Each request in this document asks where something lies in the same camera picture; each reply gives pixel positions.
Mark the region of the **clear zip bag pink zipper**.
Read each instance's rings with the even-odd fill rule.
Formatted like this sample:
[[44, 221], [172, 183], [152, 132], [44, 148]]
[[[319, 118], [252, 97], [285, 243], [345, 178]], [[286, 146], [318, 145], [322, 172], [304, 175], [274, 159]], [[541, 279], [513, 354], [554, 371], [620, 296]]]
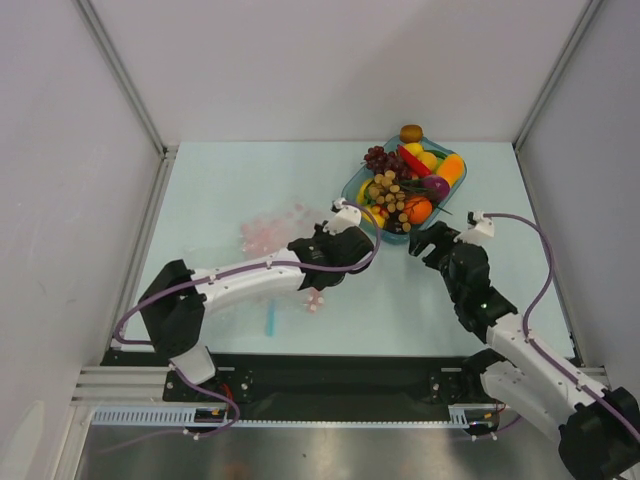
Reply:
[[[209, 247], [189, 245], [183, 249], [183, 259], [192, 269], [212, 269], [247, 260], [242, 251], [242, 241]], [[275, 334], [267, 337], [267, 304], [271, 299], [277, 302]], [[200, 339], [211, 349], [240, 340], [274, 339], [292, 330], [289, 323], [313, 322], [326, 310], [326, 294], [315, 290], [252, 297], [208, 313], [202, 324]]]

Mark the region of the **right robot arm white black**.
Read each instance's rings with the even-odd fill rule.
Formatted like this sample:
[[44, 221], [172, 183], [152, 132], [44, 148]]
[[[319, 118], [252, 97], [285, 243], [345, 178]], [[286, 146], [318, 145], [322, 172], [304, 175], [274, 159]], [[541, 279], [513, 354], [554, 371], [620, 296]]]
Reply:
[[614, 479], [639, 463], [639, 405], [607, 388], [539, 340], [491, 283], [481, 242], [494, 234], [481, 213], [459, 232], [442, 221], [409, 237], [409, 253], [439, 272], [462, 326], [485, 350], [461, 376], [473, 401], [499, 400], [554, 442], [575, 479]]

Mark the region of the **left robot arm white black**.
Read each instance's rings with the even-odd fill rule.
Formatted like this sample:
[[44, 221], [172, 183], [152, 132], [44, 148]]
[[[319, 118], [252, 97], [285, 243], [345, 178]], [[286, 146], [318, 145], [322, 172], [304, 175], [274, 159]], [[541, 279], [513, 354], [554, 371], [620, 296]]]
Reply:
[[332, 234], [316, 225], [309, 238], [231, 266], [196, 271], [174, 260], [144, 292], [138, 311], [154, 352], [182, 374], [188, 392], [208, 400], [218, 393], [220, 376], [200, 340], [206, 317], [249, 299], [336, 286], [364, 271], [379, 246], [358, 226]]

